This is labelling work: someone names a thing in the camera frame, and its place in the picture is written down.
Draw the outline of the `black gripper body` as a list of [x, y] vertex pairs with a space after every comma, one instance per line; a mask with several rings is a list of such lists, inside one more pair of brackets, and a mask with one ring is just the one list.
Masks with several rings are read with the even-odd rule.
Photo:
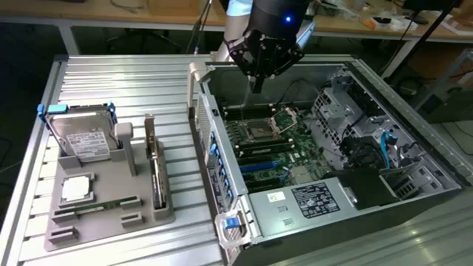
[[255, 0], [247, 31], [295, 44], [308, 6], [309, 1], [301, 0]]

